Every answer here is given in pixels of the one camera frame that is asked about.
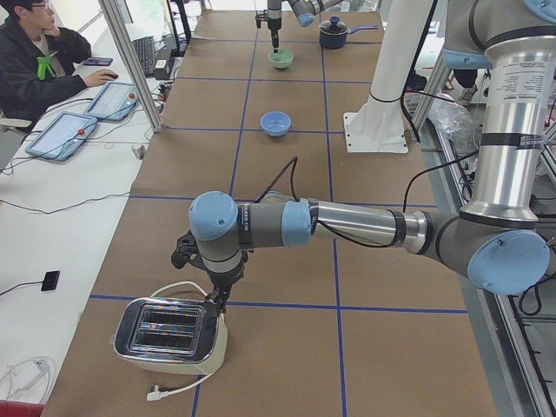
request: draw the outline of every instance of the table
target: table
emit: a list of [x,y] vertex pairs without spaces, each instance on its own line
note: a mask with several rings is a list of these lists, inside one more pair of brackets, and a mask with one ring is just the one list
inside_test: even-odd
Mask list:
[[[380,23],[345,16],[350,26]],[[162,114],[167,128],[149,146],[43,417],[497,415],[452,271],[399,248],[317,238],[257,249],[228,303],[222,368],[194,390],[146,401],[155,383],[197,377],[141,370],[109,341],[129,301],[175,281],[210,289],[201,271],[169,262],[197,195],[250,201],[298,155],[298,195],[400,209],[425,168],[416,143],[408,154],[346,150],[342,115],[367,100],[381,30],[322,50],[316,25],[302,29],[284,13],[281,45],[295,50],[285,71],[268,64],[269,33],[253,13],[205,13],[195,33]],[[292,115],[286,136],[261,131],[270,110]],[[288,192],[287,181],[276,190]],[[436,209],[426,178],[409,200]],[[181,290],[167,295],[198,297]]]
[[[130,25],[129,33],[132,38],[139,37],[141,28]],[[109,31],[105,30],[93,45],[93,55],[114,57],[109,68],[120,75],[119,81],[130,82]],[[76,73],[86,76],[95,70],[98,67],[81,65]],[[158,85],[153,78],[148,83],[150,88]],[[66,102],[94,97],[100,88],[86,89]],[[44,128],[60,111],[81,113],[88,104],[83,101],[57,108],[45,115],[36,129]],[[141,167],[131,146],[144,143],[148,147],[151,133],[141,106],[137,106],[120,123],[99,123],[91,138],[67,162],[33,160],[16,166],[12,176],[0,176],[0,198],[44,211],[120,195],[52,215],[0,204],[2,289],[41,281],[45,272],[60,270],[56,291],[42,293],[40,286],[34,285],[18,288],[0,299],[0,378],[20,361],[45,357],[52,360],[50,385],[56,380],[126,204],[126,193]],[[29,156],[24,149],[32,139],[26,139],[15,158]],[[23,378],[28,376],[25,373],[32,378],[31,371],[24,369]],[[0,394],[7,394],[6,389],[0,384]],[[39,402],[44,390],[45,383],[40,381],[35,389],[14,400]]]

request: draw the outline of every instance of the glasses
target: glasses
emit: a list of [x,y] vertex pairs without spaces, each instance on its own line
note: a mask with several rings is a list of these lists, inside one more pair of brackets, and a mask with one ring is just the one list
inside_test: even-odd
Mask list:
[[42,3],[42,4],[32,4],[31,7],[42,7],[43,9],[49,9],[50,8],[50,4],[48,1]]

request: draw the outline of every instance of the black jacket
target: black jacket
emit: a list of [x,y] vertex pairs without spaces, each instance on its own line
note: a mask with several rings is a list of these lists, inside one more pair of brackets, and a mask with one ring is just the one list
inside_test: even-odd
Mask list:
[[77,32],[60,28],[61,36],[45,36],[66,76],[44,81],[36,75],[36,58],[43,53],[31,42],[17,21],[8,17],[0,26],[0,109],[6,117],[31,120],[33,124],[52,104],[66,100],[87,88],[80,76],[72,76],[73,63],[91,56],[90,44]]

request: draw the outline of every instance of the black pot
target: black pot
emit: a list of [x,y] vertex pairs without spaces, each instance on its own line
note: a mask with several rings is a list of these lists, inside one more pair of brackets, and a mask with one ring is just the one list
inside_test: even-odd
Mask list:
[[321,34],[319,35],[319,43],[322,48],[327,50],[338,50],[346,44],[348,35],[358,30],[379,29],[376,24],[356,26],[349,30],[348,26],[337,16],[330,17],[330,20],[324,21],[319,25]]

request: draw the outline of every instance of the white table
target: white table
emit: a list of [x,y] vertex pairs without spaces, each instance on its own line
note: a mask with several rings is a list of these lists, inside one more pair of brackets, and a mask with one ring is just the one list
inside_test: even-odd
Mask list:
[[[140,30],[129,28],[133,38]],[[110,66],[118,81],[130,82],[127,70],[106,30],[93,48],[94,56],[111,56]],[[76,73],[88,75],[98,67],[80,66]],[[158,82],[149,79],[149,87]],[[70,98],[94,97],[100,87],[86,89]],[[63,110],[81,113],[89,102],[71,103],[46,115],[35,127],[43,129]],[[132,143],[146,143],[151,135],[144,112],[134,109],[133,119],[99,140],[87,141],[67,162],[32,160],[15,167],[13,176],[0,175],[0,198],[7,202],[55,210],[109,194],[129,192],[141,166],[131,151]],[[99,123],[92,137],[106,134],[120,123]],[[25,141],[15,157],[27,157]],[[55,291],[41,292],[40,285],[15,289],[0,297],[0,378],[11,366],[29,358],[53,361],[50,388],[62,366],[77,323],[89,297],[110,240],[127,201],[127,196],[83,204],[53,215],[0,204],[0,292],[19,283],[41,281],[44,273],[59,270]],[[20,368],[19,379],[29,381],[36,369]],[[8,383],[0,383],[0,399],[5,399]],[[39,402],[48,380],[42,378],[33,389],[13,400]]]

